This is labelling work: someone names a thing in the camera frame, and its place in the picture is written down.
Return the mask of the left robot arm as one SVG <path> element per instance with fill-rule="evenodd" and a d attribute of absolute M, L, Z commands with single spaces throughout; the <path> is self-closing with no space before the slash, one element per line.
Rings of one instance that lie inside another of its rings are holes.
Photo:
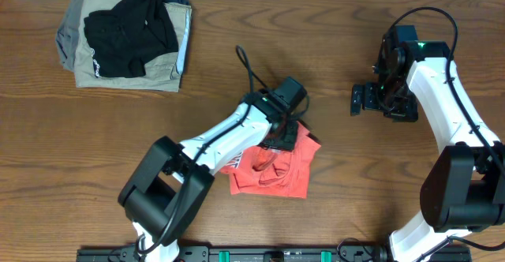
<path fill-rule="evenodd" d="M 137 261 L 173 261 L 178 239 L 200 210 L 215 174 L 248 148 L 294 148 L 294 113 L 303 88 L 262 89 L 245 95 L 218 125 L 179 143 L 159 138 L 140 161 L 118 203 L 138 233 Z"/>

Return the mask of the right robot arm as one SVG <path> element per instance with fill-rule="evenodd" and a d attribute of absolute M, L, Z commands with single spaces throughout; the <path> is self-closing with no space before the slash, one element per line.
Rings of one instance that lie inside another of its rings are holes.
<path fill-rule="evenodd" d="M 377 82 L 356 84 L 350 113 L 375 110 L 415 122 L 423 109 L 439 157 L 420 191 L 420 210 L 387 242 L 390 261 L 429 261 L 453 241 L 504 223 L 504 144 L 482 121 L 444 41 L 384 39 Z"/>

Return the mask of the red orange t-shirt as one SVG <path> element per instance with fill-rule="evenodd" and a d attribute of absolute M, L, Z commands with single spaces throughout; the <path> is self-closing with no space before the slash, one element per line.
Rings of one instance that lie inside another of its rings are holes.
<path fill-rule="evenodd" d="M 320 144 L 302 124 L 291 152 L 254 146 L 237 154 L 220 169 L 229 176 L 230 193 L 305 199 L 311 163 Z"/>

